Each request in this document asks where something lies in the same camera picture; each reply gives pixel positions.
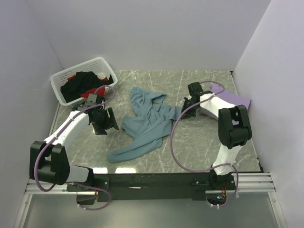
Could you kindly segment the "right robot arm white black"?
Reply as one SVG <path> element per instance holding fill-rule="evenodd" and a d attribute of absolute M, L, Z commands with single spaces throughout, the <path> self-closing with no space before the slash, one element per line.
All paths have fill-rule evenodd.
<path fill-rule="evenodd" d="M 227 184 L 231 177 L 232 164 L 237 154 L 252 137 L 251 125 L 247 113 L 250 101 L 233 95 L 220 85 L 211 85 L 204 91 L 199 82 L 188 85 L 190 96 L 184 98 L 182 118 L 196 116 L 201 108 L 218 120 L 218 138 L 220 148 L 210 171 L 209 186 L 215 190 Z"/>

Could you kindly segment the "blue t shirt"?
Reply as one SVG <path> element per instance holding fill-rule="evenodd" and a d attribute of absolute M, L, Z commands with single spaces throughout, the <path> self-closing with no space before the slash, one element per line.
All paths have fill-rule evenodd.
<path fill-rule="evenodd" d="M 136 86 L 130 90 L 131 107 L 135 116 L 124 116 L 122 129 L 133 141 L 110 153 L 110 163 L 130 161 L 162 146 L 162 138 L 171 134 L 172 122 L 181 114 L 180 107 L 164 103 L 166 96 Z"/>

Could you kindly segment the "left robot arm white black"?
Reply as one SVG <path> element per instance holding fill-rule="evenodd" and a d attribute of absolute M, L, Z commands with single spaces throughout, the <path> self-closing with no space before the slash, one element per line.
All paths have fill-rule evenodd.
<path fill-rule="evenodd" d="M 92 125 L 96 135 L 106 135 L 107 130 L 118 129 L 112 108 L 101 95 L 91 93 L 87 100 L 76 105 L 64 123 L 43 141 L 34 141 L 30 147 L 29 177 L 42 190 L 41 183 L 53 186 L 78 182 L 85 191 L 95 185 L 92 168 L 71 165 L 67 151 L 74 139 L 87 126 Z"/>

